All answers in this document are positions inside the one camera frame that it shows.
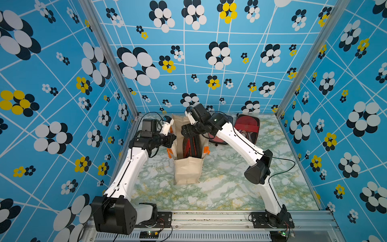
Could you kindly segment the aluminium front rail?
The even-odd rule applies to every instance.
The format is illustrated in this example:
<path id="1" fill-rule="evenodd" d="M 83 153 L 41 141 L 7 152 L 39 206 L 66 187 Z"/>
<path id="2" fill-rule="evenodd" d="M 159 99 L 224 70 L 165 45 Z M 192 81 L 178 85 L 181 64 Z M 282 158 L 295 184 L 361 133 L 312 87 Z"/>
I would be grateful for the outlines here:
<path id="1" fill-rule="evenodd" d="M 270 232 L 286 232 L 287 242 L 343 242 L 345 239 L 333 214 L 322 210 L 293 210 L 295 228 L 254 228 L 248 216 L 257 211 L 173 210 L 171 228 L 164 228 L 158 239 L 140 239 L 141 231 L 158 228 L 135 228 L 130 235 L 97 232 L 86 227 L 83 242 L 271 242 Z"/>

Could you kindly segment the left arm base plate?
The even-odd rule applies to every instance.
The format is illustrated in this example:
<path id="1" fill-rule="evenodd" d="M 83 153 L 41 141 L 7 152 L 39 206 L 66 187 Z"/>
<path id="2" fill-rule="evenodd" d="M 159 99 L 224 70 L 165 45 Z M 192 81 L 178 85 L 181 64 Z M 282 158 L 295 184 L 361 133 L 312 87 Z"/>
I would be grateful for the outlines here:
<path id="1" fill-rule="evenodd" d="M 136 228 L 171 228 L 173 213 L 170 211 L 158 212 L 156 222 L 145 224 L 145 222 L 136 225 Z"/>

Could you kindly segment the controller board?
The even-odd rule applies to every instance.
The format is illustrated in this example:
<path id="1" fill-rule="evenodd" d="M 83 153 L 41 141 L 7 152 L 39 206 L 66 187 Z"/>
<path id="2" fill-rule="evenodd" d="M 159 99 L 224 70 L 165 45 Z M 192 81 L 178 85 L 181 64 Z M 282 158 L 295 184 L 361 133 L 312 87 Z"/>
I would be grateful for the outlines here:
<path id="1" fill-rule="evenodd" d="M 158 239 L 159 232 L 158 231 L 141 231 L 140 239 Z"/>
<path id="2" fill-rule="evenodd" d="M 287 242 L 286 232 L 270 232 L 272 242 Z"/>

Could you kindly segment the ping pong set case two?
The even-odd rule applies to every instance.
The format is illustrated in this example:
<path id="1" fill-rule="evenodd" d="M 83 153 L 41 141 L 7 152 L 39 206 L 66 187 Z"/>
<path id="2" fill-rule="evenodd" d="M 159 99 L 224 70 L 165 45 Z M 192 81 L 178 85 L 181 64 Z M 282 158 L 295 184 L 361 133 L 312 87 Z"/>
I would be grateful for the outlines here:
<path id="1" fill-rule="evenodd" d="M 234 127 L 250 142 L 256 144 L 260 130 L 260 119 L 248 115 L 238 115 Z"/>

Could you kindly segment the left controller board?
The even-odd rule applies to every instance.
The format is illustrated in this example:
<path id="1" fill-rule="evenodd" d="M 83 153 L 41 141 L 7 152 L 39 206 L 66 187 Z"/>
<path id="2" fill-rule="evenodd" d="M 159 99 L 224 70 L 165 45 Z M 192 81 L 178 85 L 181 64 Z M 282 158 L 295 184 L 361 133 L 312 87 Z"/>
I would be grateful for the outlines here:
<path id="1" fill-rule="evenodd" d="M 158 231 L 141 231 L 140 239 L 158 239 L 159 232 Z"/>

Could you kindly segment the right controller board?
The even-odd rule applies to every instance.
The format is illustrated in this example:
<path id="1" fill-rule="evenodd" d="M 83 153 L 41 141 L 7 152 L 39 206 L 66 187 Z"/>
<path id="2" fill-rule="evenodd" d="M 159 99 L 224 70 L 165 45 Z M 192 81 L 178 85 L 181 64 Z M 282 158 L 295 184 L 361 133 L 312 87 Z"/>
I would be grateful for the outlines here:
<path id="1" fill-rule="evenodd" d="M 287 242 L 286 232 L 270 232 L 272 242 Z"/>

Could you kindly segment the aluminium right corner post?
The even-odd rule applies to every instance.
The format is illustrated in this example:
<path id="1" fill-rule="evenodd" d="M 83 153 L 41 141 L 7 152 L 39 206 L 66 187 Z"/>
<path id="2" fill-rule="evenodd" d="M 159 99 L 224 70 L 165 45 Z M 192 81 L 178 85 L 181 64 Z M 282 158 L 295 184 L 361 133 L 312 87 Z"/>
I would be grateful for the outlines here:
<path id="1" fill-rule="evenodd" d="M 302 65 L 300 66 L 300 70 L 298 71 L 298 74 L 294 81 L 292 81 L 291 85 L 289 86 L 284 98 L 282 99 L 282 102 L 279 105 L 279 109 L 276 112 L 277 119 L 280 119 L 280 116 L 285 111 L 286 107 L 291 101 L 291 98 L 296 90 L 296 88 L 301 84 L 303 81 L 305 75 L 307 74 L 307 71 L 310 69 L 311 65 L 313 64 L 315 58 L 317 57 L 317 54 L 320 50 L 320 48 L 326 43 L 328 37 L 331 35 L 332 31 L 336 27 L 338 21 L 340 20 L 341 16 L 343 15 L 345 9 L 349 5 L 350 0 L 340 0 L 337 1 L 336 4 L 333 7 L 332 14 L 325 24 L 325 26 L 321 29 L 320 33 L 318 34 L 315 42 L 313 43 L 310 51 L 306 55 L 305 60 L 303 61 Z"/>

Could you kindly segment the beige canvas tote bag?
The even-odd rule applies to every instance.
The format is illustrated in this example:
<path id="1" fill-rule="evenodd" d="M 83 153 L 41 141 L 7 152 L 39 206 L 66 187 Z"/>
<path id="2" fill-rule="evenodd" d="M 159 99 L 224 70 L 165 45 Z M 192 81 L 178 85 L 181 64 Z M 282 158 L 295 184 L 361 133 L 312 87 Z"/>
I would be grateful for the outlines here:
<path id="1" fill-rule="evenodd" d="M 199 135 L 202 149 L 201 158 L 182 158 L 181 143 L 184 137 L 181 134 L 181 127 L 189 124 L 189 120 L 187 117 L 177 115 L 172 115 L 172 118 L 174 123 L 171 125 L 170 132 L 176 135 L 176 140 L 173 142 L 172 147 L 167 149 L 167 153 L 174 163 L 174 184 L 197 184 L 202 174 L 204 158 L 210 153 L 209 140 Z"/>

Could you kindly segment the aluminium corner post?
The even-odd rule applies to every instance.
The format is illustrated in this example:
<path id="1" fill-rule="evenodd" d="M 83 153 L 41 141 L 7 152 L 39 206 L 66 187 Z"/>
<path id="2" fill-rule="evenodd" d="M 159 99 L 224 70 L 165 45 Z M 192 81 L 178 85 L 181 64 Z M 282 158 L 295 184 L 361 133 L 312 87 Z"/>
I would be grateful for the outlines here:
<path id="1" fill-rule="evenodd" d="M 332 14 L 325 24 L 325 26 L 321 29 L 320 33 L 318 34 L 315 42 L 313 43 L 310 51 L 306 55 L 305 60 L 303 61 L 302 65 L 300 66 L 300 70 L 298 71 L 298 74 L 294 81 L 292 81 L 291 85 L 289 86 L 284 98 L 282 99 L 282 102 L 279 105 L 279 109 L 276 112 L 277 119 L 280 119 L 280 116 L 285 111 L 286 107 L 291 101 L 291 98 L 296 90 L 296 88 L 301 84 L 303 81 L 305 75 L 307 74 L 307 71 L 310 69 L 311 65 L 313 64 L 315 58 L 317 57 L 317 54 L 320 50 L 320 48 L 326 43 L 328 37 L 331 35 L 332 31 L 336 27 L 338 21 L 340 20 L 341 16 L 343 15 L 345 9 L 349 5 L 350 0 L 340 0 L 337 1 L 336 4 L 333 7 Z"/>
<path id="2" fill-rule="evenodd" d="M 94 35 L 107 59 L 107 63 L 109 64 L 109 67 L 111 68 L 112 73 L 114 74 L 114 77 L 118 83 L 118 86 L 125 98 L 125 100 L 128 103 L 128 106 L 131 110 L 132 115 L 134 116 L 134 119 L 138 116 L 138 110 L 135 106 L 135 103 L 133 99 L 131 98 L 131 95 L 129 93 L 128 86 L 124 80 L 124 77 L 119 69 L 119 66 L 115 60 L 115 56 L 110 48 L 110 45 L 108 43 L 108 40 L 104 34 L 102 25 L 99 23 L 97 18 L 97 12 L 94 10 L 94 7 L 92 5 L 91 1 L 87 0 L 80 0 L 79 1 L 82 10 L 84 11 L 87 20 L 91 23 Z"/>

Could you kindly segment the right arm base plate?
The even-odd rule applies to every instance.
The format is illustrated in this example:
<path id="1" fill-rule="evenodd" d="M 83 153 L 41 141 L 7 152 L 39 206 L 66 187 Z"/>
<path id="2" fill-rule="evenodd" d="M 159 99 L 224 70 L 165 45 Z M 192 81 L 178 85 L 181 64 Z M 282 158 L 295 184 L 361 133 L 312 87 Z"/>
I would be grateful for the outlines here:
<path id="1" fill-rule="evenodd" d="M 248 220 L 253 224 L 254 228 L 295 228 L 294 221 L 289 212 L 278 216 L 267 212 L 252 212 L 249 214 Z"/>

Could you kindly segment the ping pong set case three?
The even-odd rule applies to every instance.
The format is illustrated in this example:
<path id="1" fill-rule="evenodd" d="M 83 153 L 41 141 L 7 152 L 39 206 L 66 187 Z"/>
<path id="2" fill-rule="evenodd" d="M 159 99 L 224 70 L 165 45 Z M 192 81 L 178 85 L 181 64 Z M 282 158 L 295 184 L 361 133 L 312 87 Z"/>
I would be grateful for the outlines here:
<path id="1" fill-rule="evenodd" d="M 202 157 L 202 149 L 201 142 L 198 135 L 190 137 L 190 155 L 189 157 L 201 158 Z"/>

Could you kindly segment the aluminium left corner post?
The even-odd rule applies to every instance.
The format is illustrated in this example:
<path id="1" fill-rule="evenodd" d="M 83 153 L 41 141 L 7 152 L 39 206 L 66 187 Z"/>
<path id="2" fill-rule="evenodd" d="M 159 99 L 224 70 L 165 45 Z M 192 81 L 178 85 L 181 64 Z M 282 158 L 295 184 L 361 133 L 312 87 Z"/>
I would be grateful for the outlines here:
<path id="1" fill-rule="evenodd" d="M 124 77 L 119 69 L 119 66 L 115 60 L 115 56 L 110 48 L 110 45 L 108 43 L 108 40 L 104 34 L 102 25 L 99 23 L 97 18 L 97 12 L 94 10 L 94 7 L 92 5 L 91 1 L 87 0 L 80 0 L 79 1 L 82 10 L 84 11 L 87 20 L 91 23 L 94 35 L 107 59 L 107 63 L 109 64 L 109 67 L 111 68 L 112 73 L 114 74 L 114 77 L 118 83 L 118 86 L 125 98 L 125 100 L 128 103 L 128 106 L 131 110 L 132 115 L 134 116 L 134 119 L 138 116 L 138 110 L 135 106 L 135 103 L 133 99 L 131 98 L 131 95 L 129 93 L 128 86 L 124 80 Z"/>

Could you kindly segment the ping pong set case one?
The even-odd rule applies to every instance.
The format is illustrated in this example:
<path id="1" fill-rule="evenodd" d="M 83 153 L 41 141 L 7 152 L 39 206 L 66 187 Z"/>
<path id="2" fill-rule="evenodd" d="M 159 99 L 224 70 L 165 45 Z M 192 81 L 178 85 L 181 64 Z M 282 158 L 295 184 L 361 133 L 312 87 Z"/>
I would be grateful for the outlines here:
<path id="1" fill-rule="evenodd" d="M 226 115 L 227 119 L 232 123 L 233 122 L 233 117 Z M 216 146 L 218 145 L 227 145 L 227 142 L 224 140 L 218 138 L 217 136 L 213 136 L 212 134 L 208 133 L 209 137 L 209 142 L 214 143 Z"/>

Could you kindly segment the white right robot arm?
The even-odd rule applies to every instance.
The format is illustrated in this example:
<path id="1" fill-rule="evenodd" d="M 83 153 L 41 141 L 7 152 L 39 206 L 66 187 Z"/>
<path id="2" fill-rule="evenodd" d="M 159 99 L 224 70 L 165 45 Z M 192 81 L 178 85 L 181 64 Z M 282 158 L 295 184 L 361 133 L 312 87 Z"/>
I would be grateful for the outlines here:
<path id="1" fill-rule="evenodd" d="M 205 112 L 203 115 L 199 115 L 194 111 L 186 111 L 185 116 L 188 118 L 189 124 L 182 126 L 181 134 L 184 137 L 190 138 L 194 135 L 209 133 L 225 141 L 244 158 L 249 165 L 244 176 L 250 183 L 258 187 L 265 205 L 266 223 L 276 228 L 294 228 L 290 213 L 280 201 L 270 182 L 270 165 L 273 153 L 270 150 L 264 151 L 250 142 L 237 131 L 223 114 L 211 115 Z"/>

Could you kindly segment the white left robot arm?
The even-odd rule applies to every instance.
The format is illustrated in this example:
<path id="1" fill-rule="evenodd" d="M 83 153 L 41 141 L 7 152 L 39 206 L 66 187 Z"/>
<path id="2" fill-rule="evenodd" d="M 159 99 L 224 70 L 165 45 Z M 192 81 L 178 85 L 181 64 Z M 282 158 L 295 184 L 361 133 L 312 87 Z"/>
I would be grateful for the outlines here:
<path id="1" fill-rule="evenodd" d="M 155 156 L 161 146 L 171 148 L 176 136 L 170 132 L 174 120 L 143 119 L 141 129 L 129 142 L 126 159 L 103 196 L 92 203 L 92 217 L 98 232 L 129 235 L 138 224 L 148 226 L 158 222 L 157 206 L 153 203 L 131 203 L 131 193 L 145 162 Z"/>

